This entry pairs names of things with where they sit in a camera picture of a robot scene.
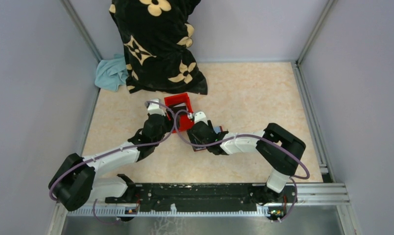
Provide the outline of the black VIP credit card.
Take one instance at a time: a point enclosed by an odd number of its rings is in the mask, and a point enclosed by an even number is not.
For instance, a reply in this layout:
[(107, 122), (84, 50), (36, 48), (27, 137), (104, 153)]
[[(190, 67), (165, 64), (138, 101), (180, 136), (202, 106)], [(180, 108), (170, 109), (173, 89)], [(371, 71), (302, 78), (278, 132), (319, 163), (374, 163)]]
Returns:
[(186, 103), (178, 103), (168, 106), (174, 114), (179, 112), (180, 110), (188, 110)]

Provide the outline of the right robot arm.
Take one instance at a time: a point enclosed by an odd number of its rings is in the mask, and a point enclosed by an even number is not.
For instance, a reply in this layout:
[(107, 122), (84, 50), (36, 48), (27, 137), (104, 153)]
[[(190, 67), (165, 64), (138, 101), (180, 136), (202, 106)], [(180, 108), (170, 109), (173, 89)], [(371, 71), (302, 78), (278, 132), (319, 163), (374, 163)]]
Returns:
[(199, 121), (187, 133), (194, 142), (190, 145), (207, 149), (214, 155), (258, 153), (273, 168), (269, 175), (265, 196), (277, 202), (284, 195), (284, 187), (292, 177), (309, 179), (310, 172), (301, 162), (306, 144), (276, 123), (255, 133), (215, 132), (210, 121)]

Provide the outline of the red leather card holder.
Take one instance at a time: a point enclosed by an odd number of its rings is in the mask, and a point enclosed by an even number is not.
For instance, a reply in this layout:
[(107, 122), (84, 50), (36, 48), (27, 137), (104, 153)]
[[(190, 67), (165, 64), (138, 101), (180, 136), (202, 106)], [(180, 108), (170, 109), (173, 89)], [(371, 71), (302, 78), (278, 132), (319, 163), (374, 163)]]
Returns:
[[(220, 132), (223, 131), (222, 126), (214, 126), (213, 130), (216, 134), (219, 134)], [(200, 141), (198, 141), (193, 135), (189, 135), (189, 141), (192, 144), (197, 144), (197, 145), (202, 145), (202, 143)], [(193, 151), (202, 151), (202, 150), (206, 150), (206, 147), (197, 147), (197, 146), (192, 146)]]

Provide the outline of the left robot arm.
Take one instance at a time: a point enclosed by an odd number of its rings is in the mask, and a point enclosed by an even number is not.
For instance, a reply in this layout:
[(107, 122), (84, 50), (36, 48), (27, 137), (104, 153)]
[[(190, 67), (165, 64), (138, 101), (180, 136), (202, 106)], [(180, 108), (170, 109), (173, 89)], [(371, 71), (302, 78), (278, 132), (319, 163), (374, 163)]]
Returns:
[(172, 127), (173, 122), (166, 115), (152, 114), (133, 137), (116, 148), (85, 157), (68, 155), (48, 185), (51, 199), (70, 212), (96, 199), (133, 201), (136, 189), (127, 176), (103, 178), (103, 175), (148, 157)]

